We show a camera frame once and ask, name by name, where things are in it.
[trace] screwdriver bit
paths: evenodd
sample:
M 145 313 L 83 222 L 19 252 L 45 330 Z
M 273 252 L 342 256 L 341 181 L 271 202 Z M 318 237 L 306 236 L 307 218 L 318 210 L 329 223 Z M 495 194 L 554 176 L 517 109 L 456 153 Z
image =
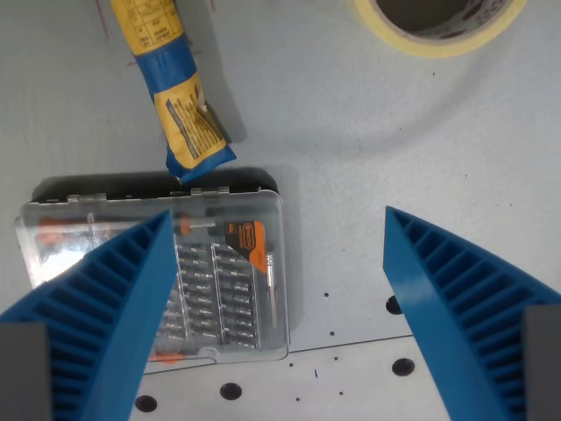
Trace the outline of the screwdriver bit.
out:
M 156 337 L 158 339 L 175 339 L 175 340 L 184 340 L 185 339 L 184 336 L 168 335 L 168 334 L 162 333 L 162 332 L 157 332 Z
M 236 340 L 234 341 L 234 344 L 236 345 L 240 345 L 240 346 L 246 346 L 248 348 L 256 348 L 257 346 L 251 342 L 245 342 L 243 340 Z
M 213 248 L 215 249 L 215 251 L 224 251 L 224 252 L 233 252 L 233 248 L 231 248 L 230 246 L 227 246 L 225 244 L 218 244 L 218 243 L 213 243 L 212 244 Z
M 250 285 L 241 281 L 220 281 L 220 287 L 225 289 L 234 289 L 236 291 L 249 292 Z
M 173 329 L 173 330 L 183 330 L 183 329 L 185 329 L 184 326 L 174 325 L 174 324 L 171 324 L 171 323 L 165 323 L 163 326 L 160 326 L 160 329 L 161 328 Z
M 185 292 L 188 291 L 210 291 L 212 289 L 212 287 L 209 284 L 205 284 L 205 283 L 189 283 L 187 284 L 186 287 L 183 287 L 183 290 Z
M 239 259 L 237 257 L 232 257 L 224 254 L 216 254 L 215 259 L 228 263 L 248 263 L 246 259 Z
M 185 265 L 192 265 L 192 266 L 206 266 L 209 264 L 207 261 L 204 260 L 190 259 L 185 257 L 178 257 L 177 260 L 180 263 L 183 263 Z
M 214 278 L 213 274 L 199 274 L 197 272 L 194 272 L 193 275 L 195 276 L 195 278 Z
M 182 318 L 183 315 L 179 311 L 166 310 L 164 311 L 164 318 Z
M 253 327 L 253 321 L 252 320 L 248 320 L 248 319 L 245 319 L 245 318 L 234 318 L 234 317 L 230 317 L 230 316 L 224 316 L 224 324 L 225 325 L 239 325 L 239 326 L 249 327 L 249 328 Z
M 230 313 L 241 314 L 242 316 L 252 316 L 252 309 L 248 309 L 241 305 L 222 304 L 222 309 Z
M 233 301 L 240 304 L 250 304 L 252 298 L 246 294 L 232 294 L 231 292 L 223 292 L 221 296 L 223 300 Z
M 191 323 L 195 326 L 200 326 L 200 327 L 212 327 L 214 326 L 217 322 L 215 322 L 214 320 L 208 320 L 208 319 L 194 319 L 191 320 Z
M 209 332 L 209 331 L 202 331 L 201 334 L 206 336 L 207 338 L 218 338 L 218 333 Z
M 212 304 L 212 300 L 206 296 L 187 296 L 191 303 Z
M 242 276 L 244 278 L 248 278 L 250 276 L 248 274 L 238 272 L 237 270 L 234 269 L 217 268 L 217 272 L 222 275 Z
M 239 329 L 232 329 L 230 327 L 224 327 L 224 331 L 228 332 L 231 336 L 239 336 L 242 338 L 255 338 L 255 332 L 248 332 Z
M 189 309 L 189 315 L 194 317 L 214 316 L 214 312 L 202 307 L 198 309 Z
M 191 252 L 191 253 L 206 252 L 206 250 L 203 247 L 192 246 L 190 244 L 179 244 L 178 243 L 175 246 L 177 247 L 178 250 L 181 250 L 182 252 Z

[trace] glue tube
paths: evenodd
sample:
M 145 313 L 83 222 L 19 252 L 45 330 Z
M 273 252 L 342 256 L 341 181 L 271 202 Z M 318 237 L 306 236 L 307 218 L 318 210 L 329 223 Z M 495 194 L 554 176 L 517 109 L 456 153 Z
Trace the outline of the glue tube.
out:
M 112 0 L 167 138 L 166 165 L 188 182 L 236 159 L 207 110 L 174 0 Z

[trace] screwdriver bit set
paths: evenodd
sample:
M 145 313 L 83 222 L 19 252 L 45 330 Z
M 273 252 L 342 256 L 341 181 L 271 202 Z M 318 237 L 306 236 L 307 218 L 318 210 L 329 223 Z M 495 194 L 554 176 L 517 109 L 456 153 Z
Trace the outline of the screwdriver bit set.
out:
M 170 209 L 177 280 L 154 339 L 162 363 L 278 360 L 288 354 L 281 199 L 266 189 L 29 203 L 16 223 L 33 287 L 120 232 Z

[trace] masking tape roll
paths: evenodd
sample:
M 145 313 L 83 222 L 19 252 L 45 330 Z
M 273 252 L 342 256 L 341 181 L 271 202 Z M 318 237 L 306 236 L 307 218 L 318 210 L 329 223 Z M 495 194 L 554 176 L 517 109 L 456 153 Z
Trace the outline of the masking tape roll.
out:
M 507 29 L 526 0 L 469 0 L 462 11 L 446 22 L 418 32 L 405 32 L 394 25 L 376 0 L 349 3 L 368 28 L 390 46 L 412 55 L 442 58 L 485 45 Z

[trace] clear plastic case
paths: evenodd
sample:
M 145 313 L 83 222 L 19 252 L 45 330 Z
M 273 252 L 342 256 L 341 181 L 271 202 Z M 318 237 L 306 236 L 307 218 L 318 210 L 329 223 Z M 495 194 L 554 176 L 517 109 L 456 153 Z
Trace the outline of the clear plastic case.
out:
M 150 361 L 284 358 L 288 317 L 281 199 L 271 190 L 29 203 L 16 229 L 33 287 L 165 209 L 174 214 L 178 276 Z

